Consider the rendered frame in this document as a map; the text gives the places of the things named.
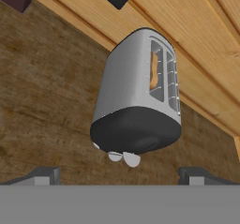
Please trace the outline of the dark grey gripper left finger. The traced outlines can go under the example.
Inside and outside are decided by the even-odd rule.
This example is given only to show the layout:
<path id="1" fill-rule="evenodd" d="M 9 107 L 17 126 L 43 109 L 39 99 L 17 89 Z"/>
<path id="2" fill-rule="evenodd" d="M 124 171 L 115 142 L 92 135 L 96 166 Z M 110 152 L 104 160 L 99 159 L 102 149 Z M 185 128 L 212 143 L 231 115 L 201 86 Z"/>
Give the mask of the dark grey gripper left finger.
<path id="1" fill-rule="evenodd" d="M 58 186 L 61 184 L 60 175 L 59 167 L 36 167 L 25 176 L 0 183 L 0 186 Z"/>

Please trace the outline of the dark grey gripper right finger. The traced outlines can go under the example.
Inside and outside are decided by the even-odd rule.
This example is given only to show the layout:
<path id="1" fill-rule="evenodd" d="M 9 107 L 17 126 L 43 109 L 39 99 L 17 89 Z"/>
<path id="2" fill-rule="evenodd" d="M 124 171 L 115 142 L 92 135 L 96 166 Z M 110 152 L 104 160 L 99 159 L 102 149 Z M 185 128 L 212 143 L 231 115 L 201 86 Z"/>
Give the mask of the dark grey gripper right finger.
<path id="1" fill-rule="evenodd" d="M 202 167 L 180 167 L 178 169 L 178 175 L 179 185 L 185 186 L 236 185 L 235 182 L 217 177 Z"/>

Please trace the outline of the silver and black toaster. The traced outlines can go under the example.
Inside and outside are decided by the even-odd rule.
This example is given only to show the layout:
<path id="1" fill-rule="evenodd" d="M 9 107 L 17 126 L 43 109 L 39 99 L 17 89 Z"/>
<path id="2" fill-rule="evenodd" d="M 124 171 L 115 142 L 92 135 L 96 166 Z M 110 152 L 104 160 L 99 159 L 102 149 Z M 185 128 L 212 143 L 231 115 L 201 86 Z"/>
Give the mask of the silver and black toaster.
<path id="1" fill-rule="evenodd" d="M 157 86 L 150 89 L 151 53 L 157 55 Z M 110 160 L 131 168 L 141 155 L 178 141 L 182 134 L 176 54 L 158 31 L 142 27 L 108 55 L 90 137 Z"/>

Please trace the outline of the toasted bread slice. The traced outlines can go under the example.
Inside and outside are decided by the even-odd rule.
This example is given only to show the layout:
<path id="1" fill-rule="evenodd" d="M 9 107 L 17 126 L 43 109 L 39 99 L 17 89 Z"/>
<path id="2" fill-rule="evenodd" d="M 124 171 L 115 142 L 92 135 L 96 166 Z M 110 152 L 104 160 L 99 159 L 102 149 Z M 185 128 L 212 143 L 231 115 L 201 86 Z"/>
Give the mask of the toasted bread slice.
<path id="1" fill-rule="evenodd" d="M 150 89 L 153 90 L 158 84 L 158 56 L 151 53 L 151 70 L 150 70 Z"/>

